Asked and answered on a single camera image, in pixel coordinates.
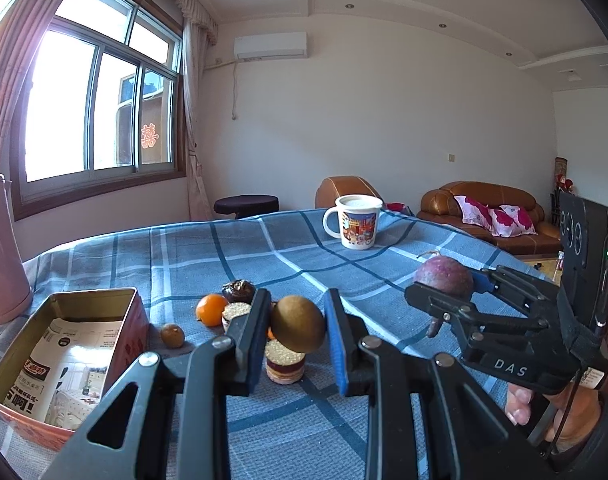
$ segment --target window pane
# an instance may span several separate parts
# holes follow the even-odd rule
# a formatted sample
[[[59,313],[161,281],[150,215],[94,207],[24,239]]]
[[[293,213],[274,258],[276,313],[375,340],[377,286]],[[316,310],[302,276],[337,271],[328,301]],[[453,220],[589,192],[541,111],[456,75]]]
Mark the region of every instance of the window pane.
[[[138,13],[133,24],[129,46],[172,68],[175,40],[168,36],[162,27],[141,12]]]
[[[171,81],[146,70],[142,101],[142,164],[171,162]]]
[[[94,168],[133,163],[131,110],[137,67],[104,53],[97,80],[94,113]]]
[[[26,111],[29,182],[84,170],[86,92],[95,46],[50,30],[35,60]]]
[[[64,0],[56,14],[123,43],[130,9],[124,0]]]

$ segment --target white mug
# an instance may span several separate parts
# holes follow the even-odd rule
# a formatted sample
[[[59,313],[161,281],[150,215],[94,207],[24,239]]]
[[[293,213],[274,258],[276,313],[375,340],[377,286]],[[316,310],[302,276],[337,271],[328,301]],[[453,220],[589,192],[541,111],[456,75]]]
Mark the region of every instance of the white mug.
[[[344,195],[335,200],[335,207],[324,214],[324,230],[333,238],[341,238],[341,244],[358,251],[369,249],[375,243],[379,212],[384,203],[370,195]],[[336,233],[328,227],[328,217],[337,213],[340,231]]]

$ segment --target mug handle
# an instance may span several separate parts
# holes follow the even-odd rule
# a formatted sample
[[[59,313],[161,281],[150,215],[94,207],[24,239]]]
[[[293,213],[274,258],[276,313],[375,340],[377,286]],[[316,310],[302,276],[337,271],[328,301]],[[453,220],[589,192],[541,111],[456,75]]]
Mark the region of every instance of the mug handle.
[[[339,215],[340,212],[339,212],[337,206],[330,208],[328,211],[326,211],[324,213],[324,220],[322,221],[322,223],[324,224],[324,231],[326,231],[328,234],[330,234],[333,238],[341,238],[341,235],[339,233],[332,231],[327,225],[328,217],[330,215],[332,215],[333,213],[337,213]]]

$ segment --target fingernail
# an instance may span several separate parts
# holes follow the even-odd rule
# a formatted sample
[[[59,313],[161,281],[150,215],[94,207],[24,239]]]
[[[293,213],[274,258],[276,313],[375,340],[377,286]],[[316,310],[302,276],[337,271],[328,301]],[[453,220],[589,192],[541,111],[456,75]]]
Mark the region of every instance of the fingernail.
[[[520,388],[519,390],[515,391],[515,397],[517,397],[517,399],[519,399],[524,404],[529,404],[530,400],[533,397],[533,392]]]
[[[515,411],[512,416],[520,426],[525,426],[530,419],[530,414],[526,410],[522,409]]]

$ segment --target pink kettle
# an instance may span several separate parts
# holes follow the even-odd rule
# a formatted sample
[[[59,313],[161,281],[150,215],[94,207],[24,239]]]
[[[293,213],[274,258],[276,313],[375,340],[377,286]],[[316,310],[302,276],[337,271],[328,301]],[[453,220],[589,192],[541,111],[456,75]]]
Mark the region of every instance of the pink kettle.
[[[6,201],[9,184],[0,175],[0,325],[25,311],[33,301],[33,291],[26,278],[17,250]]]

